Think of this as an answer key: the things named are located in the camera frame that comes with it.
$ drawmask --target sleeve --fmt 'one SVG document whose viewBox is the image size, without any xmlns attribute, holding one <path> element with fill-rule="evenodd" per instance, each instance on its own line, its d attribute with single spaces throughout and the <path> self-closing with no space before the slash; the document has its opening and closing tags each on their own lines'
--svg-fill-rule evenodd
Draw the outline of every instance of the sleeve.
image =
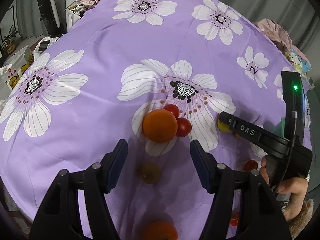
<svg viewBox="0 0 320 240">
<path fill-rule="evenodd" d="M 299 215 L 290 223 L 289 230 L 292 239 L 295 239 L 297 235 L 305 228 L 312 218 L 313 212 L 313 199 L 303 202 L 301 212 Z"/>
</svg>

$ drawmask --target gray curtain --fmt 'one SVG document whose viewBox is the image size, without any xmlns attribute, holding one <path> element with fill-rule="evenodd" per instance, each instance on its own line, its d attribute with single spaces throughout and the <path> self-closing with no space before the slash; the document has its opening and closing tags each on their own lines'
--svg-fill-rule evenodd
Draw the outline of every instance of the gray curtain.
<svg viewBox="0 0 320 240">
<path fill-rule="evenodd" d="M 55 0 L 61 26 L 66 30 L 66 0 Z M 44 23 L 40 21 L 37 0 L 17 0 L 17 23 L 22 39 L 32 36 L 48 35 Z"/>
<path fill-rule="evenodd" d="M 308 49 L 320 29 L 319 17 L 308 0 L 220 0 L 251 22 L 263 18 L 276 21 L 302 52 Z"/>
</svg>

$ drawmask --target screw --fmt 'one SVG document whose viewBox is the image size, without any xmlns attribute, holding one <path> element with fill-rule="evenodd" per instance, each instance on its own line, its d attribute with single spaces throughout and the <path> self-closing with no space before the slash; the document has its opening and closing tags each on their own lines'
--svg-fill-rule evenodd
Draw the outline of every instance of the screw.
<svg viewBox="0 0 320 240">
<path fill-rule="evenodd" d="M 251 173 L 252 173 L 254 176 L 258 176 L 258 175 L 259 175 L 259 171 L 258 171 L 258 170 L 252 170 Z"/>
<path fill-rule="evenodd" d="M 94 163 L 94 164 L 92 164 L 91 167 L 92 167 L 93 169 L 97 170 L 97 169 L 99 169 L 99 168 L 101 167 L 101 164 L 100 164 L 100 163 Z"/>
<path fill-rule="evenodd" d="M 223 170 L 223 169 L 226 168 L 226 165 L 225 165 L 224 163 L 217 163 L 217 168 L 218 168 L 219 170 Z"/>
<path fill-rule="evenodd" d="M 64 175 L 66 175 L 67 173 L 68 173 L 68 170 L 66 170 L 66 169 L 63 169 L 63 170 L 59 171 L 59 175 L 60 175 L 60 176 L 64 176 Z"/>
</svg>

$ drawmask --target potted plant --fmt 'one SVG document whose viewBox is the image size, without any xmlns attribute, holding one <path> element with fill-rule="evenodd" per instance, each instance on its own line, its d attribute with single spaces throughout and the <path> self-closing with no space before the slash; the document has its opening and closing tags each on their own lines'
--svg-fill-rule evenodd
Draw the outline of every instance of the potted plant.
<svg viewBox="0 0 320 240">
<path fill-rule="evenodd" d="M 2 50 L 6 49 L 8 55 L 10 55 L 14 50 L 16 49 L 16 44 L 12 40 L 12 38 L 16 37 L 16 34 L 19 33 L 18 31 L 12 32 L 13 25 L 11 26 L 9 30 L 8 36 L 4 36 L 4 43 L 2 44 Z"/>
</svg>

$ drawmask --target human hand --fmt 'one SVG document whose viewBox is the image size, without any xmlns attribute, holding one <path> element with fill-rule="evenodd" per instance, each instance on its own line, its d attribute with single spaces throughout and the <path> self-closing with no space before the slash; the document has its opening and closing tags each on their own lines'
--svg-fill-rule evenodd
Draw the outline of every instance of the human hand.
<svg viewBox="0 0 320 240">
<path fill-rule="evenodd" d="M 269 176 L 266 169 L 267 160 L 265 157 L 261 160 L 260 174 L 264 180 L 269 184 Z M 300 213 L 302 204 L 306 196 L 308 189 L 308 181 L 304 178 L 294 177 L 291 179 L 283 180 L 279 184 L 278 193 L 288 194 L 291 193 L 291 197 L 284 211 L 284 218 L 288 224 L 290 224 Z"/>
</svg>

